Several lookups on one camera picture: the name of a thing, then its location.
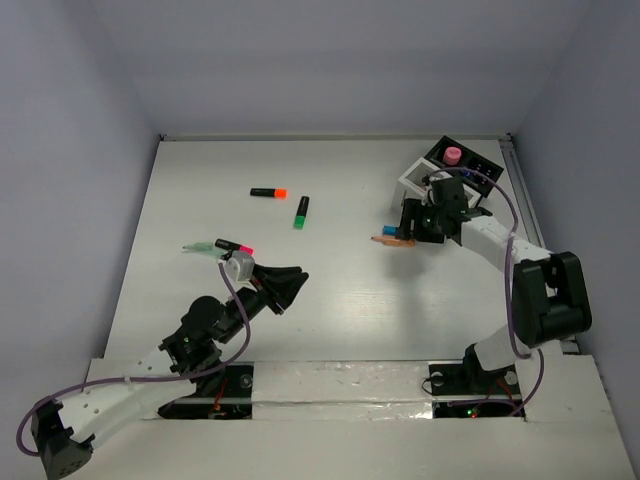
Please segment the green folding marker pen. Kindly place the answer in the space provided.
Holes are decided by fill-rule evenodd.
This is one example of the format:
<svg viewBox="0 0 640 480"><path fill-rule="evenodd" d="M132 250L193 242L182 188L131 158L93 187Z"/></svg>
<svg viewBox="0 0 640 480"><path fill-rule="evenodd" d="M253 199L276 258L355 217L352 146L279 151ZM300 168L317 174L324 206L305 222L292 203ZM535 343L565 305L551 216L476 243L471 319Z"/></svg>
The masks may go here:
<svg viewBox="0 0 640 480"><path fill-rule="evenodd" d="M223 258L227 251L215 246L213 242L196 242L182 247L185 254L198 254L219 260Z"/></svg>

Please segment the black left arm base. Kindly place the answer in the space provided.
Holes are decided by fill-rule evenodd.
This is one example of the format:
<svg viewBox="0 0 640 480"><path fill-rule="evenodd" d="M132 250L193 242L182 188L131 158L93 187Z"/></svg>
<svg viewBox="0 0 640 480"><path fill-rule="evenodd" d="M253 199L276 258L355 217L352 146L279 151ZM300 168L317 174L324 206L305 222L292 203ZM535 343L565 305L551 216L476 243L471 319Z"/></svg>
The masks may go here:
<svg viewBox="0 0 640 480"><path fill-rule="evenodd" d="M157 414L167 420L249 420L253 384L253 362L232 364L209 386L198 386L194 394L163 405Z"/></svg>

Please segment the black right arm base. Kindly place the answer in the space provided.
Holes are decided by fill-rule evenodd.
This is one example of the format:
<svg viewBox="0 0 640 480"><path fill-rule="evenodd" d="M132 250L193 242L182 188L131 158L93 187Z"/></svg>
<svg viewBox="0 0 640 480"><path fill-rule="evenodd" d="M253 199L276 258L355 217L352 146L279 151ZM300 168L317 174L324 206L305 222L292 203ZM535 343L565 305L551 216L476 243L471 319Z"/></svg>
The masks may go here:
<svg viewBox="0 0 640 480"><path fill-rule="evenodd" d="M515 366L483 370L474 344L466 348L461 360L430 364L422 386L435 397L521 393Z"/></svg>

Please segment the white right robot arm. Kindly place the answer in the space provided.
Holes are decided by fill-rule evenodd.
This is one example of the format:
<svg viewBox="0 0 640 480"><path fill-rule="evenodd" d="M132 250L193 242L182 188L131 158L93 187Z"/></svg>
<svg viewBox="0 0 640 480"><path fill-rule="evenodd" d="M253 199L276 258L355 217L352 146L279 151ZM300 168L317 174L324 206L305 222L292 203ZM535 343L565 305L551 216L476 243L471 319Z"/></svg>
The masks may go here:
<svg viewBox="0 0 640 480"><path fill-rule="evenodd" d="M518 360L544 344L588 331L592 313L579 258L553 253L519 237L489 210L470 206L460 177L423 179L422 199L404 200L398 227L402 241L443 244L472 251L503 275L506 324L470 345L458 373L443 381L484 394Z"/></svg>

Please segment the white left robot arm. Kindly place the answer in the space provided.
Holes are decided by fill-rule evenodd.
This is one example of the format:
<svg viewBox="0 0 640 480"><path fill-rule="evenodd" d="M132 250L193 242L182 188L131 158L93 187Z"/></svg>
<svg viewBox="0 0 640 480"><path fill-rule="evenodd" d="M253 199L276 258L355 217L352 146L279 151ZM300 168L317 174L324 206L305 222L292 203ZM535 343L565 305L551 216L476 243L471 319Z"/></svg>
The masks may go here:
<svg viewBox="0 0 640 480"><path fill-rule="evenodd" d="M177 330L116 377L85 381L39 400L16 433L20 451L40 459L49 479L64 479L91 459L96 448L131 422L173 401L209 395L224 370L237 360L221 358L220 345L251 332L250 322L264 309L283 314L309 278L301 267L265 267L251 263L245 273L234 262L218 269L230 298L195 299Z"/></svg>

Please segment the orange folding marker pen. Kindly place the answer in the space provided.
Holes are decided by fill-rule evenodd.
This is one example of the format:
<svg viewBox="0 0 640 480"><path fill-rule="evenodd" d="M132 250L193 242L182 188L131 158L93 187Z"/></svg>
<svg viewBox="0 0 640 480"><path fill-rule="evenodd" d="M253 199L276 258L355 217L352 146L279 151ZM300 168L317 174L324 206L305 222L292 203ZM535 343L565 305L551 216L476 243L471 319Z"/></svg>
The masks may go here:
<svg viewBox="0 0 640 480"><path fill-rule="evenodd" d="M371 240L384 246L391 247L412 248L416 245L416 242L414 240L402 240L393 236L386 235L372 236Z"/></svg>

